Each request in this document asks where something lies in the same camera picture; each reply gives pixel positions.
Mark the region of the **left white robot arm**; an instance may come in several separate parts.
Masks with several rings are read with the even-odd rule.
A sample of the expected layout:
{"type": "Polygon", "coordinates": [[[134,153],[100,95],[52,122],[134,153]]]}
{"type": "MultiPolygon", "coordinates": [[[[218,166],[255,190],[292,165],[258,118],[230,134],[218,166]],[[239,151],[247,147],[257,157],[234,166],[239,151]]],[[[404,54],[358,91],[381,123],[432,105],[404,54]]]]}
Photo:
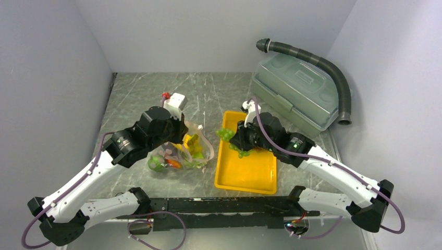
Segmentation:
{"type": "Polygon", "coordinates": [[[139,187],[122,195],[90,202],[109,178],[145,159],[149,152],[170,143],[182,143],[188,128],[182,109],[176,106],[153,106],[143,112],[133,126],[107,132],[93,160],[68,183],[47,197],[28,202],[33,221],[48,243],[64,246],[88,228],[120,216],[146,217],[151,211],[148,195],[139,187]]]}

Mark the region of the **green grapes bunch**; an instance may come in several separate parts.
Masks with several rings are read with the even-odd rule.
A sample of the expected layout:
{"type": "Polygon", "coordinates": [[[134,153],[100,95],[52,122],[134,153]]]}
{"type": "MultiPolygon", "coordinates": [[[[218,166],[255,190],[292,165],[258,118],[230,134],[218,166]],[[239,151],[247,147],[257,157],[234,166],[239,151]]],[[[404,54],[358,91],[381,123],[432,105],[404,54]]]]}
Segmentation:
{"type": "Polygon", "coordinates": [[[242,151],[237,146],[230,143],[230,139],[232,139],[233,136],[235,135],[235,132],[231,129],[221,128],[221,129],[217,130],[216,134],[220,137],[220,139],[223,142],[226,142],[228,144],[228,146],[231,150],[238,152],[239,158],[248,157],[253,152],[253,150],[242,151]]]}

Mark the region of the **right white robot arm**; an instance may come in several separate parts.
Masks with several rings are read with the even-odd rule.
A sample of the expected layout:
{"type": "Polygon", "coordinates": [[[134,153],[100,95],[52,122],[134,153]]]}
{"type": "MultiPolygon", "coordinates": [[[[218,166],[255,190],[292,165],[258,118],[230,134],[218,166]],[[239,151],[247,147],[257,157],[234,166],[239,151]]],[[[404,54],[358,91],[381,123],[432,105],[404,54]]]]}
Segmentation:
{"type": "Polygon", "coordinates": [[[376,181],[351,170],[326,153],[307,136],[288,132],[278,118],[265,112],[252,122],[239,121],[228,142],[241,152],[263,149],[279,161],[308,171],[341,191],[340,194],[295,186],[287,202],[293,216],[305,211],[323,211],[349,218],[363,230],[376,233],[389,205],[394,184],[376,181]]]}

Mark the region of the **celery stalk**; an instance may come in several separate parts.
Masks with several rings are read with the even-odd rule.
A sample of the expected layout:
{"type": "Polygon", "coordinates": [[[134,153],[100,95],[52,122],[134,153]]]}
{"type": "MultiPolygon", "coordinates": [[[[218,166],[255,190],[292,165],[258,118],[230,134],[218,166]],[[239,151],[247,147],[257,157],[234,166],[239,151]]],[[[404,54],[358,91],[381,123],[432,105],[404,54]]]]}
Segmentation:
{"type": "Polygon", "coordinates": [[[186,168],[197,168],[201,169],[207,163],[207,160],[204,158],[202,153],[196,153],[191,155],[191,159],[185,159],[184,166],[186,168]]]}

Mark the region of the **green artichoke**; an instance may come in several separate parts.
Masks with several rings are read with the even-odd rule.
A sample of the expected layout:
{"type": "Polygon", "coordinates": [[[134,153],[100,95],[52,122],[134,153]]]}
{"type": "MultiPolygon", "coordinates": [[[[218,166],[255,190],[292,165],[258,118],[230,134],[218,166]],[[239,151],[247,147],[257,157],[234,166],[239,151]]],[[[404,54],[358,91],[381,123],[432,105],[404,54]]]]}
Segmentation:
{"type": "Polygon", "coordinates": [[[167,164],[165,163],[164,157],[159,155],[152,155],[148,159],[147,166],[153,171],[162,172],[166,169],[167,164]]]}

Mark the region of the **yellow banana bunch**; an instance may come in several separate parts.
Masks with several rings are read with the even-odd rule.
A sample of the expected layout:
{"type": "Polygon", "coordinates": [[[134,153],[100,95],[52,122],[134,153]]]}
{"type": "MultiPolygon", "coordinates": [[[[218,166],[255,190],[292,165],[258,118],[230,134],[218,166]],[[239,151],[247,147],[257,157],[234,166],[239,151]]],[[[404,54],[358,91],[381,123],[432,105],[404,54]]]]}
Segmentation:
{"type": "Polygon", "coordinates": [[[198,134],[185,135],[185,148],[188,150],[192,157],[202,157],[202,146],[200,145],[200,137],[198,134]]]}

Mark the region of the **clear pink zip top bag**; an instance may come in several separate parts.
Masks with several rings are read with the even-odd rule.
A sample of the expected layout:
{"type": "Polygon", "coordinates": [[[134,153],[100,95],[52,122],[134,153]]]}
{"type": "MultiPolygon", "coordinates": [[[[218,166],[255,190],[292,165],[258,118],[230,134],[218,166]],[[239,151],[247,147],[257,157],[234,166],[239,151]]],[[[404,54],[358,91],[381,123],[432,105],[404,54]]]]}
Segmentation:
{"type": "MultiPolygon", "coordinates": [[[[203,133],[203,129],[204,126],[201,124],[196,124],[196,123],[192,123],[192,122],[185,122],[185,125],[188,127],[189,131],[188,131],[188,135],[193,135],[193,134],[198,134],[200,137],[200,145],[202,146],[202,154],[204,155],[204,158],[207,160],[207,163],[212,160],[214,158],[214,148],[212,146],[212,144],[209,142],[209,140],[204,136],[203,133]]],[[[148,159],[152,156],[152,155],[159,155],[164,157],[164,159],[168,158],[168,159],[175,159],[181,162],[182,164],[182,169],[178,169],[178,170],[184,170],[184,169],[197,169],[197,168],[186,168],[184,166],[184,162],[185,159],[191,159],[191,155],[188,152],[188,150],[185,148],[185,136],[183,139],[183,143],[181,144],[174,144],[171,142],[167,142],[162,144],[160,147],[158,147],[157,149],[155,149],[154,151],[150,152],[148,154],[148,159]]]]}

